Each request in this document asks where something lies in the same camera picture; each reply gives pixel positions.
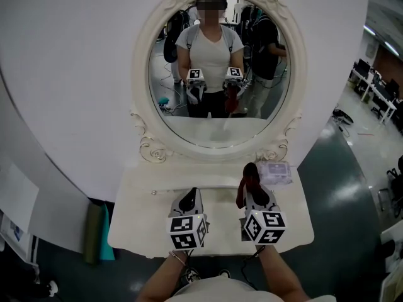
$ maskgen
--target bracelet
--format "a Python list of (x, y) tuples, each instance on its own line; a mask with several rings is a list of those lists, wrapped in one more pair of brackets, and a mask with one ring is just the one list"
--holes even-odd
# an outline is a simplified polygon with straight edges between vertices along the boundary
[(182, 263), (183, 266), (186, 266), (186, 264), (181, 260), (174, 252), (169, 251), (169, 254), (175, 257), (180, 263)]

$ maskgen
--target white marker cube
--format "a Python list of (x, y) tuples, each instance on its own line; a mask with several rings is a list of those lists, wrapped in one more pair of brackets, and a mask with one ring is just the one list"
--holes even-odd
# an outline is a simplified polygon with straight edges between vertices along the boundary
[(252, 210), (244, 228), (256, 245), (273, 245), (284, 234), (287, 220), (281, 211)]
[(173, 217), (167, 219), (166, 231), (175, 250), (197, 249), (203, 245), (207, 224), (203, 214)]

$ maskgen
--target ornate mirror frame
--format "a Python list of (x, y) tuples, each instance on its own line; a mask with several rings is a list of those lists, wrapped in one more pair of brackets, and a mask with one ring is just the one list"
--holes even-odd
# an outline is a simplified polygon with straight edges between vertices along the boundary
[(289, 87), (283, 105), (272, 122), (252, 139), (228, 148), (200, 147), (177, 136), (160, 117), (149, 87), (149, 57), (161, 28), (184, 5), (195, 0), (163, 0), (151, 12), (135, 45), (132, 64), (133, 125), (142, 135), (140, 154), (148, 162), (162, 163), (178, 154), (199, 161), (223, 161), (255, 155), (257, 159), (281, 160), (288, 152), (290, 130), (301, 115), (307, 83), (307, 57), (302, 34), (287, 6), (280, 0), (247, 0), (275, 21), (287, 42)]

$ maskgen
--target mirror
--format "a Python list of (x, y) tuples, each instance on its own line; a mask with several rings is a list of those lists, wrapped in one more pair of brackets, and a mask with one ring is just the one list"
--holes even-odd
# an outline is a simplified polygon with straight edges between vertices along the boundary
[(225, 148), (270, 124), (290, 70), (287, 42), (262, 9), (245, 0), (197, 0), (161, 28), (149, 85), (162, 120), (179, 137)]

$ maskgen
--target ceiling light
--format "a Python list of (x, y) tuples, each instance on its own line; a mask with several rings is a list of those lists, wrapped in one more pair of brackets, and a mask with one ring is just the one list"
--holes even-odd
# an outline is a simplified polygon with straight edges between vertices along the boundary
[(365, 25), (364, 25), (364, 29), (365, 29), (367, 32), (369, 32), (371, 35), (373, 35), (373, 36), (376, 35), (371, 29), (369, 29), (369, 28), (368, 28), (367, 26), (365, 26)]
[(396, 56), (399, 56), (399, 53), (396, 52), (396, 49), (393, 48), (389, 42), (385, 42), (385, 44), (386, 44), (386, 46), (388, 46), (388, 48), (392, 51), (392, 53), (394, 53)]

